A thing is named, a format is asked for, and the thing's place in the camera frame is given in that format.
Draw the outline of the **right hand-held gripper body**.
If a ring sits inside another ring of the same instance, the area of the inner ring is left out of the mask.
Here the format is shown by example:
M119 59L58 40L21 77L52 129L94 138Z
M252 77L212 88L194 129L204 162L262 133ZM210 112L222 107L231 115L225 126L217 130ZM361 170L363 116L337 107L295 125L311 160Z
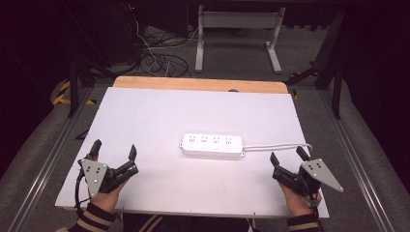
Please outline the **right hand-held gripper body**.
M279 165L274 167L273 178L304 197L310 207L319 206L316 193L322 184L344 192L344 188L322 159L304 161L297 173L292 173Z

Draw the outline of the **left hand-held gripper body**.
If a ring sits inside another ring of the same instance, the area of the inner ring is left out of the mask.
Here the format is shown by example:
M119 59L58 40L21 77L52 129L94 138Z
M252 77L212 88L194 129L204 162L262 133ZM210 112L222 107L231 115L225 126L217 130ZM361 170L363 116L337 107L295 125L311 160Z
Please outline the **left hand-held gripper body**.
M133 160L116 169L107 164L90 159L81 159L80 167L85 175L88 191L92 198L99 193L110 193L124 184L129 178L138 173Z

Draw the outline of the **person's left hand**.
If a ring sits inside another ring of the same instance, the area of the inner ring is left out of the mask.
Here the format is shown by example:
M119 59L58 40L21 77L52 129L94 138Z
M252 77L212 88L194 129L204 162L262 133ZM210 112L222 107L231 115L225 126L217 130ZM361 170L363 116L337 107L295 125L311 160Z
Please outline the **person's left hand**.
M105 212L113 213L117 205L120 192L123 189L125 183L121 184L118 188L110 193L98 193L96 197L91 199L91 203Z

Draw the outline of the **person's right hand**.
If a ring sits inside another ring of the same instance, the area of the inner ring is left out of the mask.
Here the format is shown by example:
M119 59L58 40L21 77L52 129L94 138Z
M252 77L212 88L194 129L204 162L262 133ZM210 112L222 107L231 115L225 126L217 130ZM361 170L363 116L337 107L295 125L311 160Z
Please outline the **person's right hand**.
M286 207L292 217L300 217L314 213L314 210L308 206L308 204L300 195L283 184L278 185L280 186L284 194Z

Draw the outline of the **white power strip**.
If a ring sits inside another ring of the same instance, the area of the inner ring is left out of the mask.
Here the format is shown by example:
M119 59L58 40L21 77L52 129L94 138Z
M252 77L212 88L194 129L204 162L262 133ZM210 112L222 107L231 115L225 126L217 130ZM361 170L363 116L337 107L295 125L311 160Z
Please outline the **white power strip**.
M189 157L238 159L245 155L243 140L236 135L185 133L180 142Z

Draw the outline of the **yellow black hazard tape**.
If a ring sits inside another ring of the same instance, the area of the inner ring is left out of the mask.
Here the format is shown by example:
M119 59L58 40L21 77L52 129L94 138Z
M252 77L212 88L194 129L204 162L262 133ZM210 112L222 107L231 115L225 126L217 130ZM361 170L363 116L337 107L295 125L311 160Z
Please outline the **yellow black hazard tape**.
M64 98L69 87L70 87L70 81L66 80L64 84L62 85L62 87L60 88L59 93L57 94L57 97L54 99L53 104L58 104L58 103L71 104L71 100ZM89 105L97 104L97 100L88 100L86 104L89 104Z

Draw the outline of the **black metal stand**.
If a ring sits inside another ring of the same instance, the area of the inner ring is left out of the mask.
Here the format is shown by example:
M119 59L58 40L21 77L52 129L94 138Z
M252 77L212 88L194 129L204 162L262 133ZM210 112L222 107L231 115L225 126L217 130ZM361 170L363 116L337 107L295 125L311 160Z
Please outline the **black metal stand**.
M317 79L314 83L317 90L324 90L331 82L333 82L334 87L331 107L337 119L340 119L339 104L342 81L340 63L337 59L337 38L344 18L344 13L344 9L337 11L311 67L304 72L294 72L289 79L285 81L287 86L291 86L309 76L317 74Z
M78 81L85 87L93 87L96 83L96 75L93 70L100 73L103 77L115 79L117 75L114 72L109 71L97 62L92 61L84 56L77 56L69 65L69 82L70 82L70 113L69 117L72 118L79 107L79 95L78 95Z

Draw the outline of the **white board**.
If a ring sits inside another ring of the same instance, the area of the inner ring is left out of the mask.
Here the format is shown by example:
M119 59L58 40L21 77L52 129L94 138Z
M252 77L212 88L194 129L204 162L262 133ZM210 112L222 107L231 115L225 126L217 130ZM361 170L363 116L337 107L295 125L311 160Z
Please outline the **white board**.
M180 147L188 132L238 135L249 150L238 159L189 157ZM77 155L96 140L99 160L113 168L137 152L139 171L122 189L119 211L282 218L288 211L271 153L251 148L305 137L288 94L110 88Z

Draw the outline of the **person's dark striped clothing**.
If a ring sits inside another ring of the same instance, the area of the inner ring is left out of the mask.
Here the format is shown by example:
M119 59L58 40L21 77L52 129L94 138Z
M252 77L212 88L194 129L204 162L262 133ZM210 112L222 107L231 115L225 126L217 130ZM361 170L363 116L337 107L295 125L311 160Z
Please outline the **person's dark striped clothing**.
M123 214L123 231L252 232L252 229L244 218Z

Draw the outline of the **dark equipment with red light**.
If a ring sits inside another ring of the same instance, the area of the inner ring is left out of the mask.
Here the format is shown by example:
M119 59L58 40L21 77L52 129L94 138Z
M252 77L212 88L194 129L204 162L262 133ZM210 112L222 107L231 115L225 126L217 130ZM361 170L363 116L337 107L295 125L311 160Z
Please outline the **dark equipment with red light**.
M112 4L108 7L107 53L114 63L129 65L141 63L142 41L137 35L137 25L133 12L126 4Z

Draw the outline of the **aluminium floor rail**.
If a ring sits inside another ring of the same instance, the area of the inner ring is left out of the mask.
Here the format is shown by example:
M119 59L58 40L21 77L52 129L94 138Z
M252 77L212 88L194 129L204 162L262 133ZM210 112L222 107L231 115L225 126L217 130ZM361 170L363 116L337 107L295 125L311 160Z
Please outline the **aluminium floor rail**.
M71 117L68 105L55 106L18 151L0 181L4 232L22 232L92 92L93 89L87 87L79 92L78 107Z
M375 188L368 178L367 173L358 157L358 154L345 130L341 120L336 117L332 108L332 101L324 90L318 91L321 101L324 103L330 118L336 127L337 136L340 139L341 146L344 151L359 188L364 196L364 199L371 211L371 214L377 224L380 232L396 232L388 215L385 211L380 198L378 197Z

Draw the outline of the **white metal desk frame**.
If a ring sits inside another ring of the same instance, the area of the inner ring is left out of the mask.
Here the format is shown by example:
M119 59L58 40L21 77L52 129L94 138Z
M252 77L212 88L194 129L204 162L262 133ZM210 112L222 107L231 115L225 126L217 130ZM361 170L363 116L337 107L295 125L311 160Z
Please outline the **white metal desk frame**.
M272 29L273 37L265 42L268 55L275 73L281 73L276 53L276 43L282 21L285 16L285 8L279 8L272 13L244 13L244 12L210 12L205 11L204 6L198 7L197 46L194 69L197 73L203 71L204 60L204 28L249 28L249 29Z

